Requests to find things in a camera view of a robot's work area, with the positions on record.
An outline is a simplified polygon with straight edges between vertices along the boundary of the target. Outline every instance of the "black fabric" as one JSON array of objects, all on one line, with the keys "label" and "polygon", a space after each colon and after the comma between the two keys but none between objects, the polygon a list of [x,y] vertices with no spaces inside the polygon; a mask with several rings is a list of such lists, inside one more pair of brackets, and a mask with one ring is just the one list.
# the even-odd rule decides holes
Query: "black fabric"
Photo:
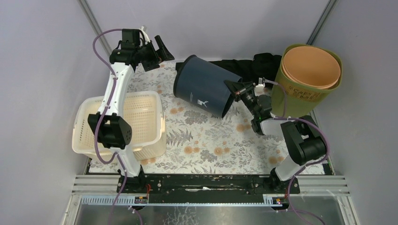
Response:
[{"label": "black fabric", "polygon": [[[261,53],[254,55],[253,60],[221,60],[211,61],[211,63],[224,68],[243,78],[243,82],[258,83],[260,77],[268,80],[275,80],[282,56],[272,55],[271,53]],[[182,62],[176,63],[178,71]],[[266,87],[272,87],[272,84],[266,84]]]}]

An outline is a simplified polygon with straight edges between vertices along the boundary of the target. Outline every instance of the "gray wall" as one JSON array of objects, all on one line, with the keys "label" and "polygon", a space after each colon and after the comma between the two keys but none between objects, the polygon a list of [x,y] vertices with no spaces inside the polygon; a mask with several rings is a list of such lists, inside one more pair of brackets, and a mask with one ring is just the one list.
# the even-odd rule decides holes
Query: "gray wall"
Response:
[{"label": "gray wall", "polygon": [[108,71],[75,0],[3,0],[0,27],[0,223],[59,224],[84,161],[75,114]]},{"label": "gray wall", "polygon": [[341,87],[316,108],[364,225],[397,224],[398,1],[341,0],[315,45],[343,61]]},{"label": "gray wall", "polygon": [[[148,27],[176,60],[252,59],[305,43],[328,0],[88,0],[101,28]],[[115,48],[119,36],[108,35]]]}]

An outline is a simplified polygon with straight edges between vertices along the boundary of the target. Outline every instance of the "floral tablecloth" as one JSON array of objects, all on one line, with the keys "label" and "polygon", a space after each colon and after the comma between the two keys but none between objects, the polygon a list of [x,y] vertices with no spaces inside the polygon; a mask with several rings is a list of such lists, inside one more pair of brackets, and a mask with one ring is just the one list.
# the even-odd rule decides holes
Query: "floral tablecloth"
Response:
[{"label": "floral tablecloth", "polygon": [[[253,118],[245,105],[234,102],[223,119],[176,98],[173,84],[175,63],[162,63],[145,72],[138,67],[128,92],[155,90],[166,118],[167,150],[157,158],[142,160],[145,173],[269,174],[287,156],[281,136],[253,132]],[[104,165],[90,162],[90,173],[116,173],[117,160]],[[303,174],[324,174],[322,165],[306,168]]]}]

